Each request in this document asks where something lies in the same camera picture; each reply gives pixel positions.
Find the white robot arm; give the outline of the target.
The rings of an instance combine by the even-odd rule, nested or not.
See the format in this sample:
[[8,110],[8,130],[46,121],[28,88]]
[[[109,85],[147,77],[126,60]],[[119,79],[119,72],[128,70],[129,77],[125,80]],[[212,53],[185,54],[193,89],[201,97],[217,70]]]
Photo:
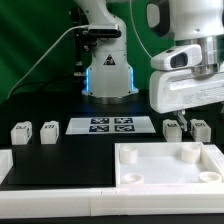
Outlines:
[[[127,62],[126,25],[107,4],[121,0],[73,0],[87,17],[92,62],[83,94],[114,103],[138,93]],[[150,105],[158,113],[224,101],[224,0],[148,0],[149,29],[175,45],[154,56]]]

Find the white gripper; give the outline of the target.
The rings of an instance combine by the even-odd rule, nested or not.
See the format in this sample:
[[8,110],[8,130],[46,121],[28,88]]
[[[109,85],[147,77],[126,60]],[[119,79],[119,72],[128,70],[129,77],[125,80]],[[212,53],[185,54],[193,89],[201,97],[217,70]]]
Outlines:
[[224,65],[212,75],[194,76],[190,69],[155,71],[150,78],[151,107],[158,113],[177,111],[186,131],[185,109],[224,101]]

